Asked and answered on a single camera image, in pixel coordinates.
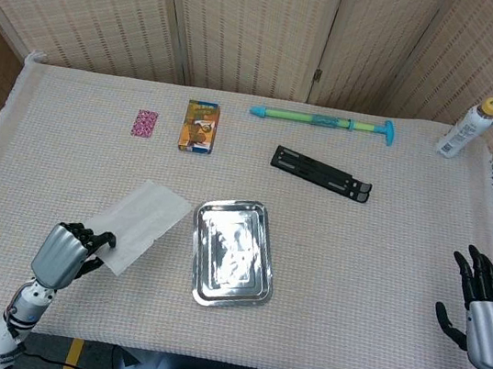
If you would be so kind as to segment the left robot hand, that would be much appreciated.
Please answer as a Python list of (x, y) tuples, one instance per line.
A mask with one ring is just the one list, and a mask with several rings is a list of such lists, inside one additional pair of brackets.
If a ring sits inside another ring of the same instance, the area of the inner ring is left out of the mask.
[(55, 226), (31, 263), (36, 281), (45, 288), (63, 289), (73, 280), (103, 265), (95, 252), (102, 246), (116, 248), (112, 232), (94, 234), (82, 223), (62, 222)]

